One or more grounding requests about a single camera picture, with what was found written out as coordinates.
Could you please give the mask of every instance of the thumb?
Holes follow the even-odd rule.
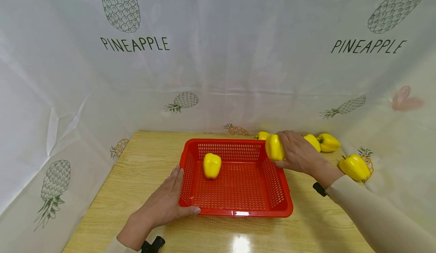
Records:
[[[191,215],[197,215],[200,213],[200,208],[199,207],[195,207],[195,206],[191,206],[191,207],[180,207],[179,208],[179,217],[183,218],[183,217],[187,217],[187,216],[191,216]]]
[[[274,164],[281,169],[286,169],[287,168],[287,162],[286,161],[273,161]]]

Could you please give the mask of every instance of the table surface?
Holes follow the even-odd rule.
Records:
[[[194,133],[136,132],[95,197],[63,253],[101,253],[131,213],[159,187],[180,161],[191,138],[238,138]],[[343,152],[324,154],[337,163]],[[161,252],[373,252],[345,212],[313,188],[314,180],[285,170],[294,211],[288,218],[195,216],[155,228]]]

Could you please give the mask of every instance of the bell pepper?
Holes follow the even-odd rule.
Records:
[[[265,142],[266,155],[275,161],[285,160],[285,152],[278,135],[269,135]]]
[[[334,152],[341,147],[341,143],[330,134],[323,133],[316,139],[319,141],[322,152]]]
[[[314,135],[308,134],[307,136],[303,136],[304,139],[309,141],[310,144],[319,152],[321,152],[321,147],[319,146],[318,139]]]
[[[207,179],[216,179],[221,170],[221,157],[213,153],[206,153],[203,159],[203,172]]]
[[[358,155],[350,155],[347,157],[342,156],[344,159],[339,161],[339,168],[350,178],[355,181],[362,181],[367,179],[371,172],[364,161]]]
[[[266,138],[269,136],[268,132],[259,132],[257,133],[257,135],[254,137],[254,139],[258,139],[259,141],[266,141]]]

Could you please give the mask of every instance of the red plastic basket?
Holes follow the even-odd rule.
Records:
[[[206,153],[223,161],[217,179],[204,177]],[[293,211],[285,173],[266,155],[265,141],[190,139],[180,167],[184,176],[179,204],[198,206],[201,215],[288,217]]]

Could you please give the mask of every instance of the pineapple illustration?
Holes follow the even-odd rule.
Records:
[[[229,130],[230,135],[243,135],[243,136],[248,136],[248,131],[245,130],[243,127],[239,127],[239,126],[233,126],[233,124],[228,123],[227,125],[223,126],[224,129]]]
[[[164,107],[165,111],[171,113],[181,113],[181,108],[190,108],[199,102],[198,97],[192,92],[180,93],[175,99],[174,103],[170,103]]]
[[[371,152],[370,149],[364,149],[362,147],[358,149],[358,152],[359,152],[359,156],[361,156],[366,162],[366,165],[368,166],[368,169],[372,175],[372,173],[374,172],[374,167],[371,160],[371,155],[373,154],[373,152]],[[371,175],[367,179],[362,180],[362,182],[365,183],[371,177]]]
[[[341,106],[339,106],[336,109],[327,110],[325,112],[321,112],[321,116],[323,119],[330,119],[333,118],[336,114],[347,114],[352,112],[352,110],[356,109],[357,107],[361,107],[366,102],[365,96],[360,96],[358,98],[354,98],[352,100],[349,100],[345,103],[343,103]]]
[[[118,144],[114,147],[110,147],[110,157],[112,159],[115,158],[115,156],[118,158],[121,156],[121,153],[123,153],[124,149],[126,148],[126,145],[129,143],[129,140],[124,138],[121,139]]]
[[[104,13],[114,28],[132,33],[139,28],[141,16],[138,0],[101,0]]]
[[[368,20],[368,28],[382,34],[398,25],[421,0],[384,0]]]
[[[38,211],[39,215],[34,221],[38,221],[35,230],[40,226],[44,228],[49,219],[56,218],[56,212],[60,210],[59,205],[65,203],[61,195],[68,189],[70,176],[71,166],[67,160],[55,161],[48,168],[41,189],[44,205]]]

